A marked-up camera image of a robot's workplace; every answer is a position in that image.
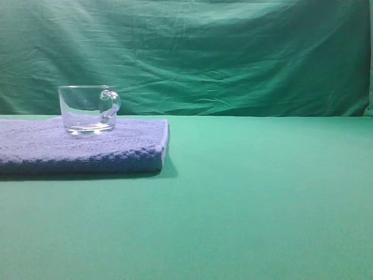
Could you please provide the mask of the transparent glass cup with handle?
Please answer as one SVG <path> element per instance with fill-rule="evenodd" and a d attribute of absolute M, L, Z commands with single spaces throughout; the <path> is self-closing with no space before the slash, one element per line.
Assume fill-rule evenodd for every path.
<path fill-rule="evenodd" d="M 115 129 L 121 98 L 115 86 L 66 85 L 58 88 L 62 122 L 72 135 Z"/>

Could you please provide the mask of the folded blue towel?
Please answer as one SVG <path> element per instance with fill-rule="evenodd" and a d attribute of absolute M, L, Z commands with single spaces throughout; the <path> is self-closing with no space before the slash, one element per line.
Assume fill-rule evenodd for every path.
<path fill-rule="evenodd" d="M 1 174 L 143 173 L 162 169 L 167 120 L 119 119 L 111 132 L 70 135 L 60 117 L 1 120 Z"/>

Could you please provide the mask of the green fabric backdrop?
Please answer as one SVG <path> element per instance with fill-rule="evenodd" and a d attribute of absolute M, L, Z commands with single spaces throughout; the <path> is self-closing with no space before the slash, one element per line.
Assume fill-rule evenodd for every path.
<path fill-rule="evenodd" d="M 371 1 L 2 1 L 1 113 L 113 85 L 122 115 L 372 112 Z"/>

